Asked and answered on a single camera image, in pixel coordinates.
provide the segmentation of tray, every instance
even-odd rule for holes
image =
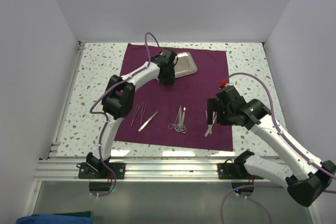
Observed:
[[[175,78],[188,76],[197,72],[197,66],[189,52],[180,52],[177,54],[177,57],[179,61],[175,66]]]

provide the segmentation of blue cloth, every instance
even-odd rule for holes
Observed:
[[[16,224],[93,224],[93,218],[48,215],[22,217]]]

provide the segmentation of black and white robotic arm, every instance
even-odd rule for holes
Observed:
[[[79,178],[106,178],[108,170],[104,166],[117,165],[117,163],[109,163],[112,143],[122,120],[132,110],[136,90],[156,78],[160,83],[173,83],[176,56],[175,52],[165,49],[139,69],[121,77],[111,77],[107,90],[112,90],[102,100],[103,111],[107,114],[109,122],[98,143],[97,150],[87,155],[86,162],[78,164]],[[216,123],[239,125],[251,130],[286,163],[286,165],[280,165],[263,159],[253,152],[245,151],[235,158],[232,172],[237,175],[256,175],[274,182],[286,188],[295,201],[306,207],[310,206],[331,184],[332,178],[312,163],[318,164],[318,167],[331,174],[335,174],[336,166],[331,161],[322,162],[302,147],[280,123],[276,129],[270,110],[263,103],[256,99],[246,102],[235,87],[230,85],[222,87],[216,96],[217,98],[208,99],[208,124],[212,124],[213,112],[217,112]],[[279,129],[295,148],[309,157],[309,162],[284,140],[279,134]]]
[[[280,165],[245,151],[234,160],[234,173],[260,176],[286,188],[299,204],[309,207],[331,184],[332,178],[312,164],[335,174],[336,166],[331,161],[322,162],[299,144],[279,122],[276,129],[270,110],[259,100],[246,102],[234,86],[226,85],[217,93],[216,99],[208,99],[208,124],[212,124],[212,113],[217,112],[220,125],[239,125],[251,130],[264,140],[286,163]],[[309,158],[307,162],[292,145]]]

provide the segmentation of gray floor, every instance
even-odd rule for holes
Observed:
[[[220,203],[230,184],[118,182],[115,191],[96,200],[87,182],[44,182],[35,214],[92,211],[103,223],[221,223]],[[307,208],[283,189],[256,188],[252,196],[270,211],[274,224],[312,224]],[[253,202],[231,196],[225,202],[226,224],[269,224]]]

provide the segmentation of speckled tabletop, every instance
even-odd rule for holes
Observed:
[[[262,44],[171,42],[160,43],[160,46],[226,51],[229,74],[246,72],[259,77],[270,90],[277,119],[285,126]],[[57,157],[84,157],[92,149],[97,148],[96,144],[104,123],[104,117],[91,115],[89,109],[105,91],[109,78],[113,74],[120,74],[126,47],[127,43],[85,44],[65,123],[58,138],[61,145],[58,147]],[[147,59],[146,55],[139,57],[143,57],[144,62]],[[254,79],[234,76],[230,82],[236,86],[247,101],[257,98],[269,107],[265,91]],[[237,156],[249,149],[260,156],[277,156],[258,136],[240,126],[233,127],[233,147],[233,152],[223,152],[115,141],[111,155],[130,157]]]

